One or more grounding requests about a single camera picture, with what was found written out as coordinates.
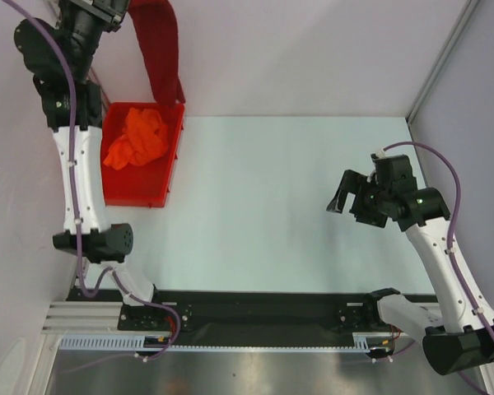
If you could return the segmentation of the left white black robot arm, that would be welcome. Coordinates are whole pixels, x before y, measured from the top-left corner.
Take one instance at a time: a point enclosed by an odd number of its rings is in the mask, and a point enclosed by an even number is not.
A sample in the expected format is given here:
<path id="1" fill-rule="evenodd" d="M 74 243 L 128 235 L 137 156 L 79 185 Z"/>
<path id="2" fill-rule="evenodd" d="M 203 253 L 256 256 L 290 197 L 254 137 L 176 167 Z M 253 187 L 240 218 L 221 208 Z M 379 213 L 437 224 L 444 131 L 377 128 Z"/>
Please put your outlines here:
<path id="1" fill-rule="evenodd" d="M 147 329 L 160 327 L 164 308 L 152 301 L 155 287 L 142 270 L 128 263 L 133 229 L 110 222 L 100 168 L 103 109 L 101 89 L 88 74 L 104 33 L 120 28 L 127 1 L 60 1 L 58 22 L 51 26 L 14 1 L 23 15 L 13 35 L 58 149 L 63 176 L 63 231 L 53 246 L 77 259 L 82 294 L 96 296 L 110 277 L 123 302 L 139 305 L 136 320 Z"/>

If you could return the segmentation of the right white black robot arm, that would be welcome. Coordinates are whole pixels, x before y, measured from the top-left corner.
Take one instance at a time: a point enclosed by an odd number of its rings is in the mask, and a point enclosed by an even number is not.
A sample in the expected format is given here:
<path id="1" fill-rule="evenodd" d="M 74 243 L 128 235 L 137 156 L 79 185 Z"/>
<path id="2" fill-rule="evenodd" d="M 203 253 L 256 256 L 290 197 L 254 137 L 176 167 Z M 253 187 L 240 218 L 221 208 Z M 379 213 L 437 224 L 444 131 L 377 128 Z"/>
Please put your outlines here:
<path id="1" fill-rule="evenodd" d="M 394 221 L 421 259 L 436 294 L 434 314 L 393 288 L 366 295 L 363 319 L 373 330 L 394 326 L 423 348 L 441 375 L 494 362 L 494 310 L 468 274 L 459 246 L 448 237 L 450 212 L 434 188 L 419 189 L 410 170 L 385 177 L 345 170 L 329 212 L 340 213 L 348 194 L 360 223 Z"/>

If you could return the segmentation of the dark red t shirt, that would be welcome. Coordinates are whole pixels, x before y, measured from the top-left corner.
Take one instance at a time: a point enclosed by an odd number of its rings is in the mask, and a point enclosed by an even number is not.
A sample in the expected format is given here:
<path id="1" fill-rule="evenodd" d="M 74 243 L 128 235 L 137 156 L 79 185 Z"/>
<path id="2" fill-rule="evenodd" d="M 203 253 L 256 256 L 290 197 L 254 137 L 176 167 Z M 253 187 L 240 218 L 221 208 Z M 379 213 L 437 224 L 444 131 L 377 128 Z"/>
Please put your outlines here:
<path id="1" fill-rule="evenodd" d="M 179 31 L 168 1 L 131 1 L 132 19 L 151 93 L 156 103 L 173 106 L 186 102 L 179 77 Z"/>

